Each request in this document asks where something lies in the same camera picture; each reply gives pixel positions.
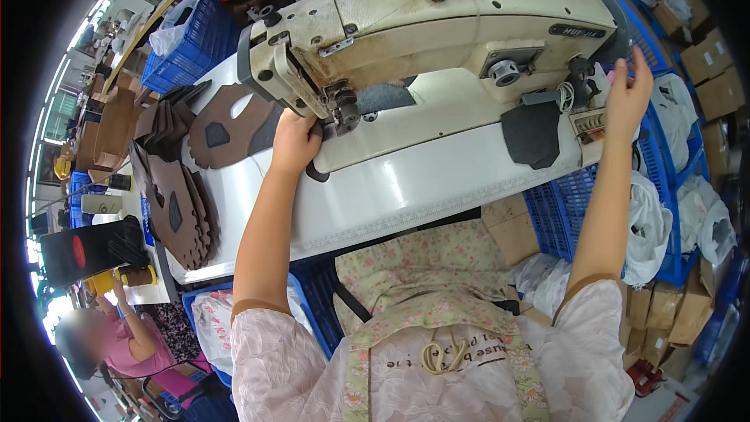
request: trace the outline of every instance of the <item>apron strap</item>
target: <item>apron strap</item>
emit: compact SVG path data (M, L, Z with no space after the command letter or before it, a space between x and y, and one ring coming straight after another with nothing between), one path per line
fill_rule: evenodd
M359 300L354 298L354 295L352 295L352 293L343 286L341 281L336 281L336 284L333 286L333 290L334 292L336 292L336 295L338 295L339 298L342 299L343 303L349 306L349 309L351 309L351 311L355 315L357 315L357 317L361 319L363 323L370 321L373 316L370 314L370 312L368 312L368 309L365 308L364 305L359 303Z

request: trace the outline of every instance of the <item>red circle logo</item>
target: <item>red circle logo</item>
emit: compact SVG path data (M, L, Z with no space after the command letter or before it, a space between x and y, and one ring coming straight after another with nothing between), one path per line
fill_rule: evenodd
M77 234L73 235L73 257L76 258L78 267L86 267L86 253L83 252L83 243Z

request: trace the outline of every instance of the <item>white table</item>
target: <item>white table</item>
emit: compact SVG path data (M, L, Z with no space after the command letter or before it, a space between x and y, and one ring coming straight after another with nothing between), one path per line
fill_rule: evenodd
M211 80L211 87L196 98L193 112L199 113L221 85L239 83L236 58L232 55L201 79ZM496 123L344 168L325 183L303 174L293 211L291 259L403 231L574 172L581 152L567 118L560 119L558 136L557 160L536 171L512 162L502 125ZM167 252L172 274L181 284L230 276L271 150L219 170L204 170L195 165L185 138L182 162L200 172L220 236L216 257L199 270L186 271Z
M132 174L132 165L128 164L119 171L121 174ZM135 216L138 221L143 224L143 214L141 211L141 199L140 193L136 190L132 192L112 190L112 194L120 195L122 197L122 211L119 215L117 214L101 214L94 215L94 223L105 223L114 222L116 220L122 220L127 215ZM145 248L148 254L151 256L152 264L154 265L157 273L156 285L155 286L135 286L125 287L125 295L127 296L127 303L131 305L147 305L147 304L162 304L170 301L178 300L177 290L175 288L175 282L172 280L172 273L170 271L170 263L167 259L168 252L164 248L164 245L155 241L155 246L145 244Z

